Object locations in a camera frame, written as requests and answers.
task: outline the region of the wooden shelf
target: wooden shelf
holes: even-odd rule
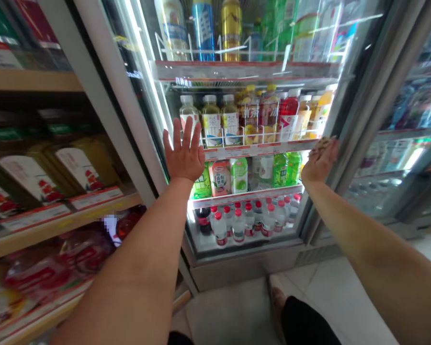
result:
[[[71,72],[0,69],[0,91],[83,92],[83,88]]]
[[[133,193],[84,211],[75,212],[66,217],[1,237],[0,257],[58,236],[64,232],[72,231],[83,225],[92,223],[105,215],[114,214],[116,211],[123,211],[141,203],[142,199],[139,194]]]

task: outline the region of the refrigerator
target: refrigerator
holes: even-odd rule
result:
[[[322,137],[340,140],[336,193],[405,238],[431,226],[431,1],[39,3],[155,197],[169,182],[163,130],[202,123],[207,168],[181,251],[199,291],[339,255],[300,181]],[[236,209],[262,210],[259,226],[215,234],[216,213]]]

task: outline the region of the juice bottle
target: juice bottle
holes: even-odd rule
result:
[[[273,188],[286,186],[287,156],[285,153],[277,153],[273,159]]]
[[[242,129],[239,127],[238,110],[235,106],[235,96],[224,95],[224,107],[222,108],[222,125],[225,133],[225,146],[242,145]]]
[[[298,96],[300,89],[290,89],[287,99],[280,102],[278,115],[278,139],[290,141],[298,121]]]
[[[222,49],[241,45],[242,13],[238,0],[225,0],[222,3]],[[224,53],[224,61],[239,61],[238,53]]]
[[[311,116],[311,95],[300,96],[300,107],[297,115],[298,120],[293,136],[295,140],[305,137]]]
[[[279,97],[274,93],[276,85],[267,86],[267,93],[261,100],[259,125],[263,129],[262,143],[272,143],[276,141],[276,123],[278,120]]]
[[[248,85],[241,101],[239,123],[244,127],[244,145],[259,143],[258,119],[259,119],[259,101],[255,94],[255,85]]]
[[[324,132],[324,127],[326,126],[327,117],[329,115],[330,107],[332,106],[332,101],[334,99],[337,87],[338,84],[331,84],[326,86],[326,91],[319,99],[318,106],[316,108],[316,115],[314,118],[313,125],[311,127],[311,139],[317,139],[322,137],[322,133]]]
[[[216,105],[216,95],[204,96],[203,127],[207,147],[222,146],[222,126],[220,109]]]

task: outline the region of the floor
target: floor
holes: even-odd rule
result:
[[[409,242],[431,260],[431,234]],[[319,311],[341,343],[397,344],[346,258],[279,274],[289,295]],[[280,344],[272,327],[266,279],[199,294],[172,319],[195,345]]]

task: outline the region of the white bottle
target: white bottle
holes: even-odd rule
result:
[[[215,241],[217,242],[217,245],[220,247],[225,247],[228,238],[227,238],[227,222],[222,217],[222,213],[216,212],[214,215],[214,235],[215,235]]]
[[[268,205],[267,212],[263,214],[261,231],[262,234],[269,239],[273,236],[274,233],[274,218],[274,205]]]
[[[232,224],[233,213],[230,206],[224,207],[224,218],[227,223],[227,236],[231,237],[233,234],[233,224]]]
[[[284,225],[286,225],[286,211],[284,209],[284,201],[280,200],[278,201],[278,207],[275,207],[274,212],[274,231],[275,232],[281,232],[283,231]]]
[[[235,218],[233,219],[233,239],[236,244],[244,242],[244,229],[246,222],[244,220],[243,212],[240,208],[235,211]]]
[[[246,236],[254,236],[255,230],[254,230],[254,224],[255,224],[255,215],[254,211],[252,210],[252,204],[246,204],[244,211],[244,220],[246,222],[245,228],[244,228],[244,234]]]
[[[258,200],[255,202],[255,208],[254,208],[254,218],[255,218],[254,230],[255,231],[262,230],[262,219],[263,219],[262,213],[263,213],[262,202]]]

